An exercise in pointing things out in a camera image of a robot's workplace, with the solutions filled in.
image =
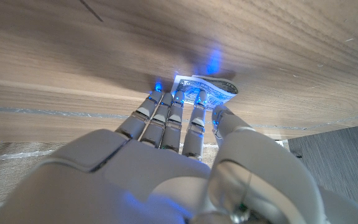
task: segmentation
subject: blue led light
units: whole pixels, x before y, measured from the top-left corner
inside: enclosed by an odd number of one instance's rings
[[[209,64],[206,67],[206,73],[208,75],[219,72],[221,59],[221,52],[218,49],[212,51],[211,58],[209,59]]]
[[[161,83],[157,82],[154,86],[154,90],[156,91],[161,91],[162,90],[162,85]]]

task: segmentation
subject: dollar bill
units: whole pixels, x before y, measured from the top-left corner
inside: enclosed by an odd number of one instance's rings
[[[235,97],[236,93],[238,93],[238,89],[232,83],[231,85],[234,88],[229,89],[230,85],[216,82],[217,85],[225,86],[225,89],[230,90],[233,93],[223,90],[222,88],[218,88],[216,85],[213,85],[206,80],[207,77],[203,79],[201,77],[187,77],[183,75],[177,75],[175,77],[171,92],[174,93],[176,91],[183,91],[185,93],[185,103],[194,104],[197,94],[200,92],[200,90],[204,90],[208,94],[208,102],[206,105],[206,109],[208,111],[212,111],[213,108],[217,105],[226,103],[231,98]]]
[[[192,75],[192,77],[202,78],[203,80],[209,82],[210,84],[232,94],[238,94],[239,92],[239,90],[236,87],[236,84],[224,78],[205,77],[201,75]]]

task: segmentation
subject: wooden table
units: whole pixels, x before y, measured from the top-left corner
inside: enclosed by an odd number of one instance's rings
[[[0,1],[0,141],[115,130],[155,82],[213,72],[274,139],[358,126],[358,1]]]

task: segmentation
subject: robotic hand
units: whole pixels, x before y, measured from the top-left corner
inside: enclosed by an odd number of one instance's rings
[[[155,90],[115,132],[54,152],[11,194],[0,223],[358,223],[358,204],[319,189],[295,156],[225,106],[212,113],[214,165],[200,162],[204,91],[179,155],[183,99]]]

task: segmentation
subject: banknote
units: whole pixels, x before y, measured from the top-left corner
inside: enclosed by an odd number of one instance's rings
[[[214,86],[232,94],[238,94],[239,92],[239,90],[236,87],[236,84],[224,78],[213,78],[213,77],[206,77],[201,75],[192,75],[192,77],[202,78],[203,80],[209,82],[210,84],[213,84]]]
[[[206,109],[208,111],[212,111],[213,108],[217,105],[226,103],[231,98],[233,98],[236,93],[238,93],[238,89],[232,83],[231,84],[233,87],[230,89],[230,85],[223,84],[222,82],[216,82],[217,85],[220,85],[233,93],[223,90],[222,88],[218,88],[216,85],[213,85],[206,80],[207,77],[201,78],[177,75],[175,77],[171,92],[174,93],[176,91],[183,91],[185,93],[185,103],[194,104],[197,94],[200,92],[200,90],[204,90],[208,94],[208,102],[206,105]]]

